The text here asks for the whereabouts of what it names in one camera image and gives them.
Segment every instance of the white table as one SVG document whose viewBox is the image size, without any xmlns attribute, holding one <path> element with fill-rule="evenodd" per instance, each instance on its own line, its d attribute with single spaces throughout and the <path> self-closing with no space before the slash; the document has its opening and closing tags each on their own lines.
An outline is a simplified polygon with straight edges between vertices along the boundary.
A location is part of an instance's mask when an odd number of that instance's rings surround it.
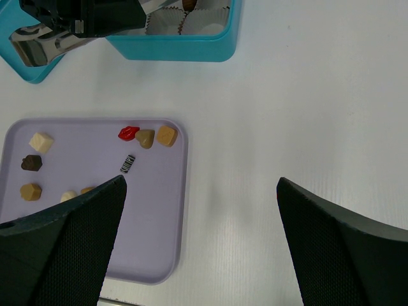
<svg viewBox="0 0 408 306">
<path fill-rule="evenodd" d="M 182 258 L 163 284 L 107 279 L 146 306 L 302 304 L 281 176 L 408 229 L 408 2 L 245 0 L 225 63 L 130 62 L 105 40 L 40 85 L 0 61 L 0 143 L 38 116 L 169 117 L 189 134 Z"/>
</svg>

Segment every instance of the blue tin box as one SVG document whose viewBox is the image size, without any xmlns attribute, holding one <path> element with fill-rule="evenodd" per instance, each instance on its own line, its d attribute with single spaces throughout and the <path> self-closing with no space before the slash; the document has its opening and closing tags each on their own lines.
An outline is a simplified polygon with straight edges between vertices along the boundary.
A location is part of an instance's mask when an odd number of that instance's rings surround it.
<svg viewBox="0 0 408 306">
<path fill-rule="evenodd" d="M 107 40 L 129 60 L 223 62 L 237 47 L 241 7 L 242 0 L 231 0 L 228 23 L 217 35 L 114 35 Z M 37 23 L 20 9 L 18 0 L 0 0 L 0 57 L 32 84 L 42 82 L 62 58 L 44 67 L 24 65 L 8 37 L 19 27 Z"/>
<path fill-rule="evenodd" d="M 229 19 L 217 35 L 114 35 L 107 40 L 129 60 L 223 62 L 237 47 L 242 0 L 231 0 Z"/>
</svg>

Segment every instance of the candy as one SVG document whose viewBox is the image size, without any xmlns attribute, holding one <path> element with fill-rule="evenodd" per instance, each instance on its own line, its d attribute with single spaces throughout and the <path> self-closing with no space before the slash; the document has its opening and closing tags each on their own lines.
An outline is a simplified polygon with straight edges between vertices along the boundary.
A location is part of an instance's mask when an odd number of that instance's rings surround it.
<svg viewBox="0 0 408 306">
<path fill-rule="evenodd" d="M 118 137 L 125 142 L 130 142 L 135 138 L 136 133 L 140 130 L 139 127 L 127 126 L 120 131 Z"/>
<path fill-rule="evenodd" d="M 27 155 L 21 164 L 21 168 L 27 171 L 38 171 L 42 166 L 43 162 L 39 155 Z"/>
<path fill-rule="evenodd" d="M 41 197 L 42 189 L 37 184 L 26 184 L 20 188 L 20 194 L 26 201 L 36 201 Z"/>
<path fill-rule="evenodd" d="M 132 167 L 132 164 L 135 162 L 135 157 L 132 155 L 128 155 L 125 162 L 122 165 L 122 168 L 120 169 L 120 172 L 122 173 L 127 173 L 129 172 L 130 168 Z"/>
<path fill-rule="evenodd" d="M 169 126 L 161 126 L 156 139 L 160 144 L 171 147 L 177 139 L 177 131 Z"/>
<path fill-rule="evenodd" d="M 76 196 L 78 196 L 78 195 L 77 195 L 76 192 L 74 192 L 73 190 L 67 191 L 66 193 L 64 193 L 64 194 L 61 196 L 61 203 L 62 203 L 62 202 L 65 202 L 65 201 L 68 201 L 68 200 L 70 200 L 70 199 L 73 199 L 73 198 L 75 198 Z"/>
<path fill-rule="evenodd" d="M 35 151 L 43 154 L 48 152 L 53 143 L 54 139 L 46 133 L 35 133 L 30 140 L 30 146 L 32 146 Z"/>
<path fill-rule="evenodd" d="M 140 143 L 142 148 L 150 149 L 154 142 L 154 130 L 153 129 L 141 129 L 136 133 L 136 140 Z"/>
<path fill-rule="evenodd" d="M 88 191 L 91 191 L 92 189 L 95 189 L 95 187 L 86 187 L 86 188 L 83 188 L 83 189 L 81 190 L 81 194 L 87 193 Z"/>
</svg>

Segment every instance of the white paper cup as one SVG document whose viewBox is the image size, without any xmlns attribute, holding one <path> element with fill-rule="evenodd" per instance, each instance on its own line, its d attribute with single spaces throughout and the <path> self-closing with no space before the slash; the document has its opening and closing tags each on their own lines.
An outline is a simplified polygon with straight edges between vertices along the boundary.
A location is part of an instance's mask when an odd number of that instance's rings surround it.
<svg viewBox="0 0 408 306">
<path fill-rule="evenodd" d="M 231 0 L 197 0 L 197 10 L 216 10 L 218 8 L 230 8 Z"/>
<path fill-rule="evenodd" d="M 229 8 L 194 10 L 182 23 L 181 35 L 216 35 L 221 33 L 230 16 Z"/>
<path fill-rule="evenodd" d="M 176 8 L 162 8 L 150 15 L 146 35 L 179 35 L 185 13 Z"/>
</svg>

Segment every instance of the lavender tray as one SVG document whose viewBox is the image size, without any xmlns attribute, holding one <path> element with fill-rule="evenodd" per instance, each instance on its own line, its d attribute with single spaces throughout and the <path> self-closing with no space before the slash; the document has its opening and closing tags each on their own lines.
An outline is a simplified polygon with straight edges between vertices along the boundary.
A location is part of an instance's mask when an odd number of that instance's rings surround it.
<svg viewBox="0 0 408 306">
<path fill-rule="evenodd" d="M 157 143 L 145 150 L 134 140 L 117 135 L 126 126 L 155 129 L 161 125 L 178 131 L 169 148 Z M 39 172 L 20 165 L 28 154 L 38 154 L 29 141 L 46 132 L 55 142 L 39 154 Z M 174 271 L 180 254 L 187 136 L 180 126 L 165 119 L 24 119 L 6 135 L 0 167 L 0 223 L 33 214 L 58 204 L 68 190 L 77 193 L 121 174 L 128 154 L 136 161 L 125 174 L 127 196 L 107 277 L 143 284 L 159 284 Z M 38 201 L 20 197 L 20 187 L 35 182 L 42 189 Z"/>
</svg>

